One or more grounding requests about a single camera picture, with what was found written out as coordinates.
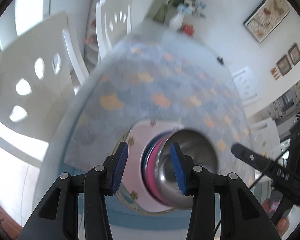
hand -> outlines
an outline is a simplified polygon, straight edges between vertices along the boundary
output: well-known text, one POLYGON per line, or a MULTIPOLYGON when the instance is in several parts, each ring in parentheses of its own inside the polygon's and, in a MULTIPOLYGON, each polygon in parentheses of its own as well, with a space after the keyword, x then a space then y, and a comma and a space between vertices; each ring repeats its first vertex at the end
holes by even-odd
MULTIPOLYGON (((269 207, 269 199, 265 200, 262 205, 263 209, 265 212, 268 214, 270 212, 270 207, 269 207)), ((290 222, 288 218, 281 218, 279 222, 276 225, 277 231, 279 233, 279 236, 282 237, 285 232, 287 232, 289 228, 290 222)))

vase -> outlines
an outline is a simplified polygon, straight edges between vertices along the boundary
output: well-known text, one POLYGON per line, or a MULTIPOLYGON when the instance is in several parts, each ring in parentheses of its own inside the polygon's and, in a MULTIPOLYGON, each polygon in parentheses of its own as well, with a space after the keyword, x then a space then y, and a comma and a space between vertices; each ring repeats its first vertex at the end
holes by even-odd
POLYGON ((169 27, 174 30, 179 30, 182 27, 183 18, 185 15, 181 12, 178 12, 169 22, 169 27))

red object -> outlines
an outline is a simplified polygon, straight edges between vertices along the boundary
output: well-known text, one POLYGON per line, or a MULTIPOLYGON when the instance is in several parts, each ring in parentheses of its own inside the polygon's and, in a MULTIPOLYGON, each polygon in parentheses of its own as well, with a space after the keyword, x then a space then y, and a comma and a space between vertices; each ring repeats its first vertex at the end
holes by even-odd
POLYGON ((193 25, 191 25, 191 24, 185 24, 185 25, 183 25, 182 31, 183 31, 183 33, 186 33, 186 34, 188 34, 189 36, 192 37, 193 34, 194 34, 193 25))
POLYGON ((268 10, 267 8, 264 8, 264 9, 263 9, 263 12, 264 12, 266 15, 270 15, 270 14, 271 14, 271 11, 268 10))
POLYGON ((145 178, 146 178, 146 185, 150 192, 161 202, 161 204, 167 205, 165 203, 164 198, 161 196, 160 191, 157 188, 156 182, 155 182, 155 175, 154 175, 154 169, 155 169, 155 162, 156 157, 158 154, 158 151, 160 150, 160 146, 162 143, 165 143, 166 139, 170 136, 170 134, 166 137, 164 137, 162 140, 160 140, 157 145, 152 149, 150 156, 148 158, 148 163, 146 167, 145 172, 145 178))

picture frame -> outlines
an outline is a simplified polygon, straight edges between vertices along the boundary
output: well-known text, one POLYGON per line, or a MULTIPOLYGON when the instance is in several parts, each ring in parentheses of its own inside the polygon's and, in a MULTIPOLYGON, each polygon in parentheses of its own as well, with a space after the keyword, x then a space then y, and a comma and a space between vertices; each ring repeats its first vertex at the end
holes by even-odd
POLYGON ((295 66, 300 61, 300 50, 298 45, 296 43, 293 44, 291 49, 289 49, 288 53, 292 60, 293 65, 295 66))
POLYGON ((243 25, 261 44, 291 11, 286 0, 263 0, 243 25))
POLYGON ((287 55, 284 55, 278 62, 277 67, 279 68, 282 76, 287 74, 290 70, 292 70, 290 61, 287 57, 287 55))

metal screw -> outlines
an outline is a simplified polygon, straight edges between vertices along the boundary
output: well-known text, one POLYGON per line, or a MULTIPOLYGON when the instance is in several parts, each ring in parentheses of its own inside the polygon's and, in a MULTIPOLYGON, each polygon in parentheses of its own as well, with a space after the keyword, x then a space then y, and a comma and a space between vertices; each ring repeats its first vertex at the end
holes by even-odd
POLYGON ((232 172, 232 173, 229 174, 229 178, 230 179, 237 179, 238 175, 232 172))
POLYGON ((96 171, 103 171, 105 169, 105 167, 103 165, 98 165, 95 167, 96 171))
POLYGON ((202 167, 201 166, 194 166, 193 170, 196 171, 196 172, 200 172, 200 171, 202 171, 202 167))
POLYGON ((66 179, 69 177, 69 174, 67 172, 64 172, 60 175, 60 179, 66 179))

